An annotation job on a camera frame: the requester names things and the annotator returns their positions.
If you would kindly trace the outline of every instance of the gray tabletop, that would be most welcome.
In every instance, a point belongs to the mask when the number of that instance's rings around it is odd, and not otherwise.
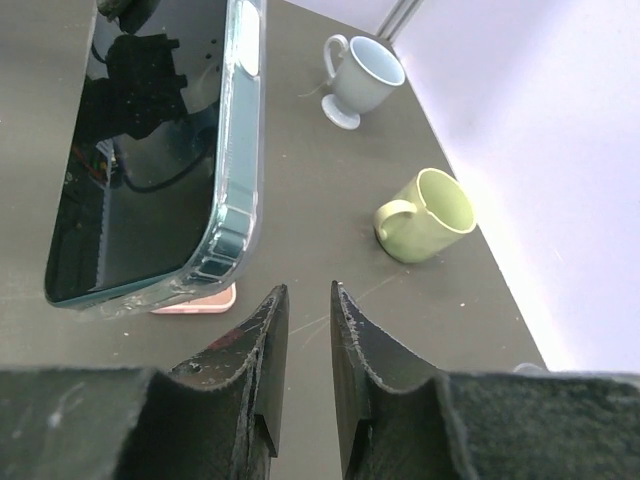
[[[91,6],[9,0],[0,20],[0,364],[169,367],[248,316],[286,283],[291,332],[281,456],[273,477],[339,477],[329,347],[329,287],[341,280],[370,316],[447,369],[541,364],[480,231],[418,266],[393,261],[375,209],[423,167],[449,170],[410,88],[353,132],[320,108],[322,45],[353,29],[271,0],[266,186],[261,240],[224,315],[140,315],[79,323],[42,284],[82,87]]]

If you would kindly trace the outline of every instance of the table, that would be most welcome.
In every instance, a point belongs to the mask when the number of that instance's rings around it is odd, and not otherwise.
[[[281,455],[274,479],[339,478],[329,287],[344,282],[369,317],[446,369],[541,364],[481,231],[417,266],[378,246],[375,209],[419,169],[449,170],[410,86],[361,127],[320,108],[322,45],[356,31],[281,0],[268,16],[266,185],[257,251],[221,316],[151,314],[80,323],[42,282],[82,87],[91,6],[9,0],[0,28],[0,364],[170,367],[248,316],[276,284],[291,320]]]

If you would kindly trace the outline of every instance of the white mug handle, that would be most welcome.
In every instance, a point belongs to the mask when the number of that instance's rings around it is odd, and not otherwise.
[[[332,35],[325,42],[325,44],[324,44],[324,65],[325,65],[325,67],[327,67],[327,74],[329,75],[329,80],[327,81],[327,83],[329,85],[331,85],[331,82],[333,82],[333,79],[336,78],[336,69],[333,66],[333,62],[331,61],[331,44],[333,42],[337,42],[338,44],[340,44],[340,53],[338,54],[338,56],[340,58],[342,58],[344,56],[344,54],[349,51],[349,42],[344,37],[344,35],[340,35],[340,34]]]

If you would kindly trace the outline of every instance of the light gray mug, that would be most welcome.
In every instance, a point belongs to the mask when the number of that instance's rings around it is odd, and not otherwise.
[[[331,44],[340,46],[343,59],[336,72],[331,61]],[[375,40],[333,35],[324,44],[324,63],[329,75],[331,94],[322,99],[322,110],[337,126],[354,130],[360,125],[360,114],[380,105],[405,81],[398,59]]]

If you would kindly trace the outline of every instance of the mug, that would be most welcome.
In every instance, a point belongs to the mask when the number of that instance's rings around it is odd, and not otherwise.
[[[340,46],[343,59],[336,72],[331,61],[331,44]],[[337,126],[354,130],[360,114],[380,105],[405,81],[398,59],[385,47],[367,37],[333,35],[324,44],[324,63],[329,75],[331,94],[322,99],[322,110]]]
[[[417,263],[472,232],[476,214],[453,177],[425,168],[378,209],[373,226],[389,255],[403,263]]]

